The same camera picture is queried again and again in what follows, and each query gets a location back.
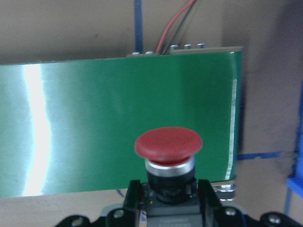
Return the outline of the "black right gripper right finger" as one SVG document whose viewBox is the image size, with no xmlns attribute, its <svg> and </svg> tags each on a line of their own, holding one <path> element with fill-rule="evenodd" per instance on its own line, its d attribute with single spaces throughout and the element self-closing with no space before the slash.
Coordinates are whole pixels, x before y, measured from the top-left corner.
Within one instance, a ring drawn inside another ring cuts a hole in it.
<svg viewBox="0 0 303 227">
<path fill-rule="evenodd" d="M 208 180 L 198 180 L 198 197 L 203 227 L 222 227 L 223 206 Z"/>
</svg>

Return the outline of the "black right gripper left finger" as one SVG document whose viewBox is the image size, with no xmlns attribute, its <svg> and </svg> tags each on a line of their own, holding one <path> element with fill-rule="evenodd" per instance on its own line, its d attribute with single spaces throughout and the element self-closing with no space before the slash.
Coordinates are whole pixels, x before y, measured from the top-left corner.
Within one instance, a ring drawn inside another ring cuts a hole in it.
<svg viewBox="0 0 303 227">
<path fill-rule="evenodd" d="M 123 209 L 126 211 L 125 226 L 138 227 L 140 222 L 140 202 L 142 200 L 142 185 L 140 180 L 131 180 L 126 192 Z"/>
</svg>

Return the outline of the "blue bin near right arm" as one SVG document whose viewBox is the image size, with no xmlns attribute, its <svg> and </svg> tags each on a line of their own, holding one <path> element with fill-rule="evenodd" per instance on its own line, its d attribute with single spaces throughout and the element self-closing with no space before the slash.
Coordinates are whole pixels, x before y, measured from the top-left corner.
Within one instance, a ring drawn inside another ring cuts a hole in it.
<svg viewBox="0 0 303 227">
<path fill-rule="evenodd" d="M 291 210 L 292 194 L 295 192 L 303 198 L 303 82 L 300 85 L 300 100 L 298 108 L 298 127 L 296 130 L 295 147 L 291 174 L 286 181 L 286 199 L 284 214 L 289 215 Z"/>
</svg>

